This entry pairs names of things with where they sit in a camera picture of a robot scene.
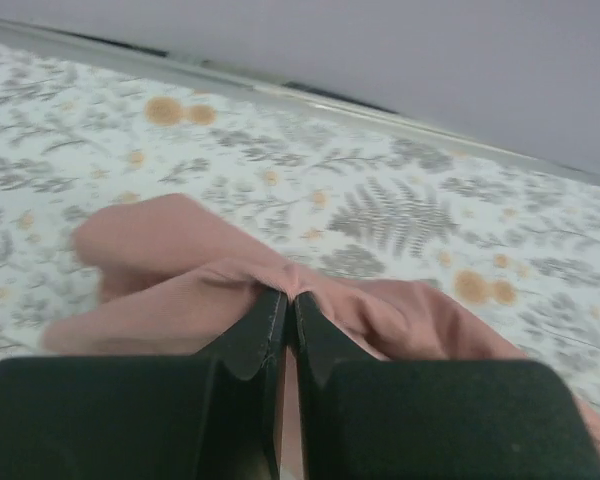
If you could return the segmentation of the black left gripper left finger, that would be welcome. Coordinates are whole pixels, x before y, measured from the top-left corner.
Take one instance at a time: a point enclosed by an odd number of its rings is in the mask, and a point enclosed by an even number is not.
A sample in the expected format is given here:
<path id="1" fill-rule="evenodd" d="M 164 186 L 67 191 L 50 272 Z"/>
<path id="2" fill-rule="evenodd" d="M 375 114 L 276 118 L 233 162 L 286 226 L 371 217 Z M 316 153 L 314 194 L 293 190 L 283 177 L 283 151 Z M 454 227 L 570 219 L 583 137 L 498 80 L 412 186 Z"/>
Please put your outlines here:
<path id="1" fill-rule="evenodd" d="M 0 361 L 0 479 L 276 479 L 284 294 L 200 352 Z"/>

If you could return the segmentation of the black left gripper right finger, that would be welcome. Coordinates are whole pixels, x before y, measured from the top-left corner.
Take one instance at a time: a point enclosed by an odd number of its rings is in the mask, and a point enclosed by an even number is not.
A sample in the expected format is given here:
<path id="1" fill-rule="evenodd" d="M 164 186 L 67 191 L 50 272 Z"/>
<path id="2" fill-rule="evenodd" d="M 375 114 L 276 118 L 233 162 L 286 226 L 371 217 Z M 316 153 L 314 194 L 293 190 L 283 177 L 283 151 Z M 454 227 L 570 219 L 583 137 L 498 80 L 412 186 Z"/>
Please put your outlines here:
<path id="1" fill-rule="evenodd" d="M 309 479 L 600 479 L 562 380 L 529 360 L 382 361 L 294 303 Z"/>

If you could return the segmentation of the pink t shirt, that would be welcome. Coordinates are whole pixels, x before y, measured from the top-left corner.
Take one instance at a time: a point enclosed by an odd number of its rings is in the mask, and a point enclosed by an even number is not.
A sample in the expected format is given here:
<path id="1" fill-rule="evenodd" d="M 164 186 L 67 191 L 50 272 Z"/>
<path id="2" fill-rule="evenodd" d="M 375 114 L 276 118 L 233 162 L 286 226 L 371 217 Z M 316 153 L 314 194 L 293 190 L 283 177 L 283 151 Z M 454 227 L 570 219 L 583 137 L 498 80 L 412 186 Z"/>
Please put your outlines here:
<path id="1" fill-rule="evenodd" d="M 75 231 L 73 242 L 78 257 L 101 273 L 101 303 L 45 331 L 43 345 L 55 356 L 195 354 L 236 324 L 261 293 L 285 295 L 280 467 L 303 473 L 293 316 L 303 294 L 382 361 L 532 361 L 427 283 L 323 275 L 183 195 L 104 208 Z M 600 454 L 600 417 L 572 397 Z"/>

